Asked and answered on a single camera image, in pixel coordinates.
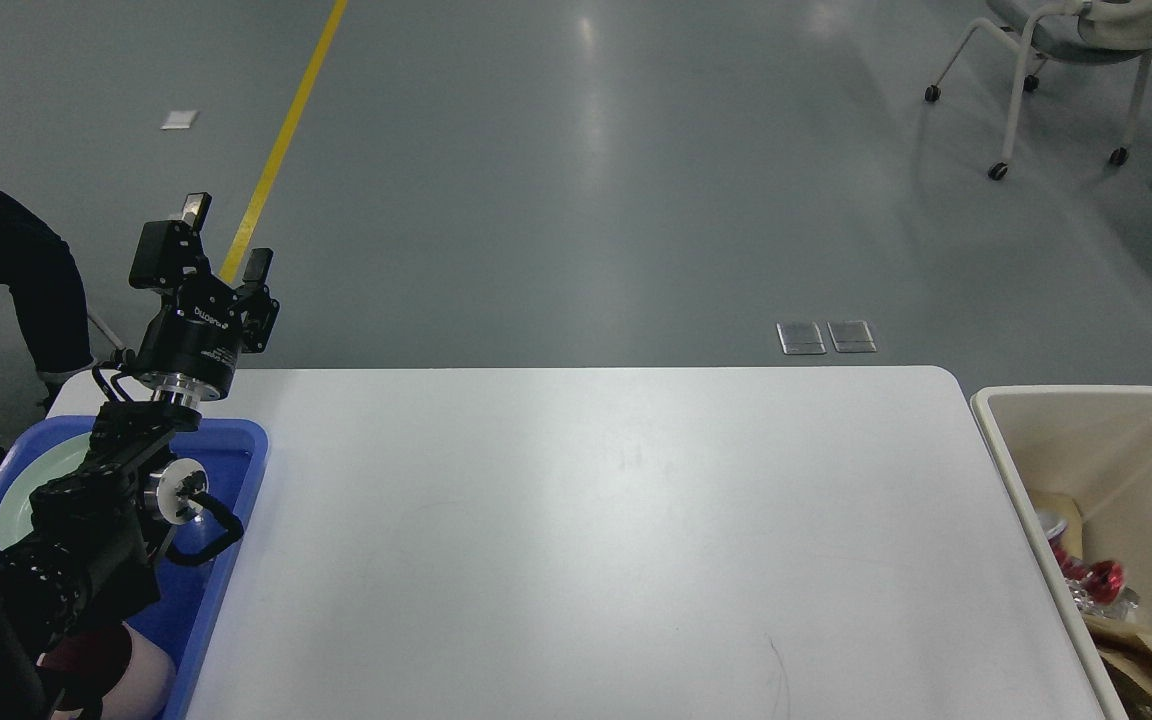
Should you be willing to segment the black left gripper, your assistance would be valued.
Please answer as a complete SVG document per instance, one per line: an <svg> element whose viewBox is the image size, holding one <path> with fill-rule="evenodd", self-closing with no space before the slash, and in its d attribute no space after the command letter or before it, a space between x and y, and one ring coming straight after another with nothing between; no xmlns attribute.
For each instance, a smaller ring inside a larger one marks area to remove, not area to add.
<svg viewBox="0 0 1152 720"><path fill-rule="evenodd" d="M143 225L128 274L134 290L160 297L134 355L132 377L151 389L183 378L200 387L204 402L228 397L238 354L268 347L280 311L268 286L271 249L248 255L238 288L189 281L211 274L200 238L211 200L207 192L189 194L177 217Z"/></svg>

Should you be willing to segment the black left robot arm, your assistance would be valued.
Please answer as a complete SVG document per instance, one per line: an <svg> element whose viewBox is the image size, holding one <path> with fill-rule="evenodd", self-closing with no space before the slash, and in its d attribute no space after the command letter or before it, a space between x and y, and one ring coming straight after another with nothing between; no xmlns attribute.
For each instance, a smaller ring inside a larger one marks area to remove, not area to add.
<svg viewBox="0 0 1152 720"><path fill-rule="evenodd" d="M31 529L0 550L0 719L50 719L65 700L101 717L94 688L41 655L159 601L160 561L197 568L244 536L200 462L170 446L200 429L200 404L229 396L238 357L265 350L280 310L270 249L251 252L238 286L212 273L210 204L189 194L179 217L143 227L129 283L161 306L141 351L97 377L106 400L81 464L29 493Z"/></svg>

